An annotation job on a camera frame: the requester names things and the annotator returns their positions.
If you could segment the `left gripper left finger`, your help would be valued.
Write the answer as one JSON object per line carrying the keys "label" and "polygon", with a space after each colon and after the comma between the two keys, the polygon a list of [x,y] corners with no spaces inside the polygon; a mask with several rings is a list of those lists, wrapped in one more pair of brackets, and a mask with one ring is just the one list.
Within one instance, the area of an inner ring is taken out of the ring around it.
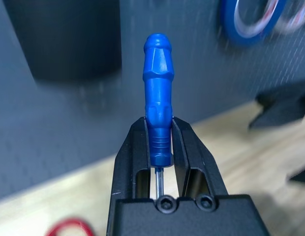
{"label": "left gripper left finger", "polygon": [[151,164],[148,129],[144,117],[135,121],[116,158],[111,196],[116,199],[150,197]]}

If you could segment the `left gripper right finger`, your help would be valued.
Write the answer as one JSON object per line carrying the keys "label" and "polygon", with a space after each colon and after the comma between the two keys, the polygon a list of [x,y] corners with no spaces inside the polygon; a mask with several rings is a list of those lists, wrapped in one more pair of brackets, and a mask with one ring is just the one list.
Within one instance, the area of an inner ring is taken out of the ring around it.
{"label": "left gripper right finger", "polygon": [[174,167],[180,197],[196,198],[201,193],[228,195],[217,163],[191,125],[172,119]]}

